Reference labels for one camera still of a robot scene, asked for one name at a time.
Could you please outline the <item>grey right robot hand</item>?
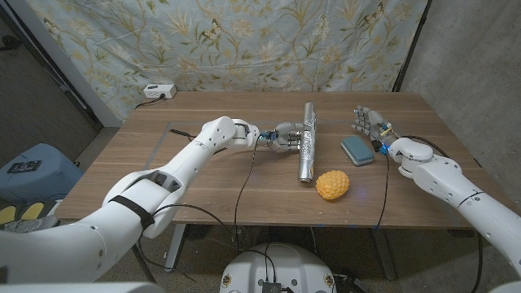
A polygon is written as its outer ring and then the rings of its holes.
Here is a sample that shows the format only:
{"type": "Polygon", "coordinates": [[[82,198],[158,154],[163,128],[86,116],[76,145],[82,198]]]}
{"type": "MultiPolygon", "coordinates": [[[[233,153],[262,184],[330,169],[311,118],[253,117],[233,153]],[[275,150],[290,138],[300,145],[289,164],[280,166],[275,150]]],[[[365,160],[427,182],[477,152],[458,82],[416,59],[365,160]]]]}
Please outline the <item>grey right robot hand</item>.
{"type": "Polygon", "coordinates": [[[379,142],[383,147],[390,147],[401,137],[392,124],[379,112],[363,106],[358,106],[353,112],[356,119],[352,127],[367,135],[372,142],[379,142]]]}

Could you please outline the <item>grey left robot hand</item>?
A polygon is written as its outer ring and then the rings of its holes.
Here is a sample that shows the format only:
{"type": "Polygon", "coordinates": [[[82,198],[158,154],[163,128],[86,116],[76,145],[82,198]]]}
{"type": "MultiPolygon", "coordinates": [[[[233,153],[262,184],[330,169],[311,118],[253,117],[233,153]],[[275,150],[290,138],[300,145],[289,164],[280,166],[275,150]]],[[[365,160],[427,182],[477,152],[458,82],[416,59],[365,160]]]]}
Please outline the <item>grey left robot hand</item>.
{"type": "Polygon", "coordinates": [[[266,146],[273,152],[298,151],[300,136],[304,131],[302,123],[283,122],[268,134],[266,146]]]}

